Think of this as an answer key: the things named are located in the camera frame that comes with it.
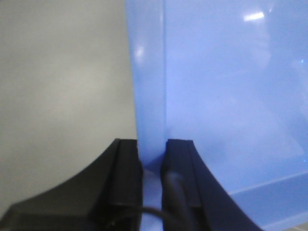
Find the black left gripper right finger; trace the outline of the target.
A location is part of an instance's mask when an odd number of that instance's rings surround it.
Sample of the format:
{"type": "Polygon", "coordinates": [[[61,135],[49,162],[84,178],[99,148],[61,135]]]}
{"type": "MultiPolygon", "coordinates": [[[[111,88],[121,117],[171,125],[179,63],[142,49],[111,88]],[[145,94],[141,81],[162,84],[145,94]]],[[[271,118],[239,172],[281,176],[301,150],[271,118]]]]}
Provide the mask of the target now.
{"type": "Polygon", "coordinates": [[[191,140],[169,139],[161,165],[162,209],[179,221],[166,231],[258,231],[219,184],[191,140]]]}

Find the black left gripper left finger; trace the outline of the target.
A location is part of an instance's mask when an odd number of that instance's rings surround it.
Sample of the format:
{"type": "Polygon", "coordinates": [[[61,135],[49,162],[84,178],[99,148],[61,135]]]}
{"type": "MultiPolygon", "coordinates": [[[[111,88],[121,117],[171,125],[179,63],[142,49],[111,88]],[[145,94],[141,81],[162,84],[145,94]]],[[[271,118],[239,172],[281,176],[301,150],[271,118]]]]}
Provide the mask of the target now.
{"type": "Polygon", "coordinates": [[[137,231],[141,216],[116,217],[142,206],[137,142],[115,139],[89,166],[64,183],[10,206],[3,231],[137,231]]]}

